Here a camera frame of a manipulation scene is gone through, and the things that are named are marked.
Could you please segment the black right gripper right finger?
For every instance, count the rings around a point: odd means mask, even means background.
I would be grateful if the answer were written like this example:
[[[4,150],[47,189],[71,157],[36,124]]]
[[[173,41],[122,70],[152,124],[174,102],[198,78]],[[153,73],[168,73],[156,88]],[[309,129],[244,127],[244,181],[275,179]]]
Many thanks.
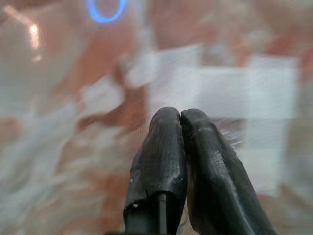
[[[275,235],[234,149],[206,113],[180,116],[189,164],[189,220],[200,235]]]

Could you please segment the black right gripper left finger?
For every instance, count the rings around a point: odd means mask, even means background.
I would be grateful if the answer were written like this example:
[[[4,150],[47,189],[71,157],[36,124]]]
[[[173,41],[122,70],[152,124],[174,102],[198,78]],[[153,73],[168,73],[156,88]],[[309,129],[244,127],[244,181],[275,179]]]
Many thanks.
[[[175,235],[187,192],[180,114],[159,109],[135,155],[123,211],[127,235]]]

